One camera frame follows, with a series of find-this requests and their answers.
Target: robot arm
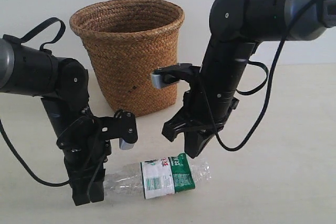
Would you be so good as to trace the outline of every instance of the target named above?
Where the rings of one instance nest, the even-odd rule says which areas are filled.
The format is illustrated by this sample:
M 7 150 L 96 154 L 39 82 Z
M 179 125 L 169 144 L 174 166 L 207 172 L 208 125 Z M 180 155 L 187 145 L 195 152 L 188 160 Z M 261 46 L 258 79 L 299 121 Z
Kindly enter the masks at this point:
M 209 16 L 211 37 L 202 67 L 184 63 L 152 73 L 156 88 L 179 80 L 190 84 L 183 107 L 164 124 L 162 134 L 172 142 L 184 133 L 185 152 L 191 158 L 197 157 L 215 135 L 224 149 L 241 149 L 266 112 L 272 76 L 285 41 L 314 40 L 333 26 L 336 0 L 215 0 Z M 265 105 L 244 141 L 229 148 L 221 142 L 218 132 L 237 108 L 239 101 L 234 95 L 240 79 L 248 63 L 258 65 L 249 59 L 264 41 L 281 41 L 269 73 Z
M 21 39 L 9 35 L 0 39 L 0 92 L 41 97 L 58 137 L 56 144 L 64 153 L 69 180 L 52 184 L 35 179 L 48 186 L 69 184 L 78 206 L 104 199 L 103 162 L 111 154 L 110 140 L 119 138 L 120 148 L 128 150 L 138 134 L 135 116 L 130 112 L 119 111 L 113 118 L 92 114 L 88 72 L 78 61 L 53 56 L 44 49 L 45 44 L 39 50 L 22 45 L 54 22 L 61 23 L 58 35 L 51 41 L 55 43 L 65 31 L 58 18 L 44 21 Z M 20 160 L 3 130 L 2 133 Z

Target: woven basket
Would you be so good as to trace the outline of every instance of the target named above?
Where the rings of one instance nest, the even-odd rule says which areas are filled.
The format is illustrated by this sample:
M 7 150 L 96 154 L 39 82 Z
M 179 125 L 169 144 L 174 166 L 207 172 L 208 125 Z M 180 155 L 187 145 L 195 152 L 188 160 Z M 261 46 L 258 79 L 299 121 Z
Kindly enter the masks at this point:
M 115 111 L 150 114 L 176 102 L 177 86 L 157 90 L 150 73 L 177 63 L 184 11 L 163 0 L 113 0 L 70 18 L 88 52 L 99 87 Z

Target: white table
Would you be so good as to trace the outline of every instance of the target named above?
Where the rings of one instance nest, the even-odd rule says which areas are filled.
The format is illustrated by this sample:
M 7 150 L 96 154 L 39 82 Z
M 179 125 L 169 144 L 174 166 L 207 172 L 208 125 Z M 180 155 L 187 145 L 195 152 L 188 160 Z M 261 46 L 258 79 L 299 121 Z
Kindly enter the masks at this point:
M 249 67 L 240 89 L 253 88 L 263 73 Z M 94 75 L 93 112 L 113 115 Z M 138 118 L 139 140 L 121 151 L 112 144 L 107 174 L 133 162 L 183 152 L 179 136 L 170 143 L 162 125 L 182 104 Z M 264 101 L 260 92 L 240 97 L 220 133 L 229 146 L 246 135 Z M 67 179 L 63 154 L 38 98 L 0 94 L 0 116 L 13 144 L 41 178 Z M 336 223 L 336 65 L 277 68 L 268 112 L 239 152 L 223 150 L 213 139 L 203 155 L 212 178 L 193 191 L 153 200 L 117 200 L 75 207 L 69 186 L 49 188 L 30 178 L 0 141 L 0 223 Z

